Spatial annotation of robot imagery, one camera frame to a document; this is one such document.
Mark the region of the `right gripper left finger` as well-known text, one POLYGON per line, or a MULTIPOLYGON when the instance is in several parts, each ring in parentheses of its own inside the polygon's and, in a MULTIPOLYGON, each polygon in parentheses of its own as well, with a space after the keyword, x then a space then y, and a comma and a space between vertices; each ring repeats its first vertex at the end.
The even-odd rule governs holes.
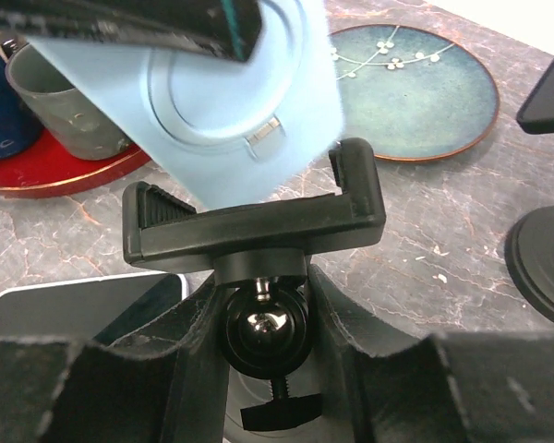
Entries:
POLYGON ((221 441, 226 385, 178 385, 177 347, 210 287, 110 345, 0 337, 0 442, 221 441))

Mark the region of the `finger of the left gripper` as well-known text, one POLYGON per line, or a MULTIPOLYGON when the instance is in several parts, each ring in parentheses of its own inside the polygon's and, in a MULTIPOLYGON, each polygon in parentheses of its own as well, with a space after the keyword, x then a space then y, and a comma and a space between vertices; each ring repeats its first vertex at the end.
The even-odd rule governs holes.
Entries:
POLYGON ((246 62, 262 31, 258 1, 0 1, 0 31, 26 38, 160 47, 246 62))

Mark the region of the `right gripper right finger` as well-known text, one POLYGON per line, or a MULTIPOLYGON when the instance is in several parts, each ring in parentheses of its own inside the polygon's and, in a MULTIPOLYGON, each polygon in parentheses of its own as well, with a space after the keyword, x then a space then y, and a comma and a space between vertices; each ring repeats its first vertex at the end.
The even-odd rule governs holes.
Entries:
POLYGON ((554 332, 412 337, 317 266, 314 442, 554 442, 554 332))

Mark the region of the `light blue phone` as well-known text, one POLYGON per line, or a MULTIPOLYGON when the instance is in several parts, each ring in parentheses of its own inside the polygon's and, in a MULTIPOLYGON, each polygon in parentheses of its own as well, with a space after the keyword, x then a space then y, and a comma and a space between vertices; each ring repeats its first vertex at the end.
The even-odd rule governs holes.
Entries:
POLYGON ((343 133, 325 5, 263 1, 246 63, 163 48, 30 44, 204 207, 255 203, 343 133))

